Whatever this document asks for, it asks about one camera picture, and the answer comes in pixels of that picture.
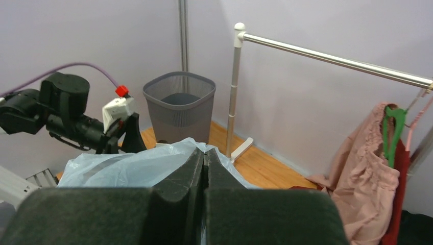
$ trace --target wooden floor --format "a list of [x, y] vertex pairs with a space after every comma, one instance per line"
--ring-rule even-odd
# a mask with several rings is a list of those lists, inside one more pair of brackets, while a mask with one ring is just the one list
[[[147, 148], [155, 147], [156, 140], [152, 128], [142, 131], [141, 136]], [[223, 154], [225, 153], [226, 136], [227, 130], [212, 122], [209, 144], [218, 147]], [[235, 136], [232, 151], [243, 142], [241, 138]], [[240, 156], [234, 166], [246, 180], [263, 188], [316, 187], [315, 184], [255, 146]]]

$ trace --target pink hanger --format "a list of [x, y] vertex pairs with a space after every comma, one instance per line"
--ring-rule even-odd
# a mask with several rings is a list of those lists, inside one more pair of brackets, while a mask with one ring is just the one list
[[[421, 89], [421, 91], [418, 93], [418, 96], [415, 98], [415, 100], [409, 106], [408, 110], [410, 109], [410, 107], [412, 107], [414, 105], [414, 103], [419, 99], [419, 97], [424, 97], [426, 94], [428, 94], [428, 90], [427, 89]], [[412, 121], [412, 123], [410, 125], [406, 125], [410, 128], [409, 133], [407, 134], [407, 141], [406, 141], [406, 151], [407, 152], [410, 151], [412, 133], [413, 133], [415, 127], [417, 126], [418, 120], [421, 118], [421, 116], [424, 114], [424, 112], [427, 111], [427, 109], [430, 107], [430, 105], [432, 103], [433, 103], [433, 97], [428, 101], [427, 105], [425, 105], [424, 108], [418, 113], [418, 115], [415, 117], [415, 119]]]

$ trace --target white connector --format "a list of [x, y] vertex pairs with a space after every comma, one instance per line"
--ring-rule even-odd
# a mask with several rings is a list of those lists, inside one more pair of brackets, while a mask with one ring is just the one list
[[245, 25], [244, 23], [236, 23], [234, 25], [234, 47], [242, 47], [243, 37], [245, 32]]
[[126, 119], [135, 112], [134, 98], [115, 98], [102, 107], [104, 133], [117, 119]]

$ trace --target red cap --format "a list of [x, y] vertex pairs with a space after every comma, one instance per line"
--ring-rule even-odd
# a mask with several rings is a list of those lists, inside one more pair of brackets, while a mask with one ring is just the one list
[[116, 93], [117, 95], [119, 95], [120, 97], [125, 96], [125, 94], [127, 94], [129, 92], [128, 88], [125, 85], [120, 85], [117, 87], [116, 89]]

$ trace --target white metal pole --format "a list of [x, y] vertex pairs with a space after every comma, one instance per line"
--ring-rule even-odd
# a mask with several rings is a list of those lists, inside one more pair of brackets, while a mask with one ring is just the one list
[[346, 67], [353, 70], [358, 70], [364, 73], [372, 74], [378, 77], [387, 78], [400, 83], [413, 85], [420, 88], [432, 89], [432, 79], [424, 78], [397, 70], [380, 67], [377, 65], [367, 64], [354, 60], [348, 60], [337, 56], [309, 50], [306, 48], [294, 46], [291, 44], [274, 41], [271, 39], [254, 36], [248, 33], [243, 35], [243, 40], [258, 43], [264, 46], [273, 47], [279, 50], [287, 51], [293, 54], [306, 56], [320, 61], [325, 61], [338, 66]]
[[233, 72], [231, 77], [230, 89], [230, 104], [229, 104], [229, 117], [227, 122], [227, 144], [226, 144], [226, 157], [231, 158], [231, 145], [234, 130], [234, 118], [236, 116], [236, 96], [237, 96], [237, 82], [239, 79], [239, 65], [240, 65], [240, 51], [242, 49], [242, 40], [239, 35], [245, 32], [245, 25], [237, 23], [234, 25], [234, 57], [233, 57]]

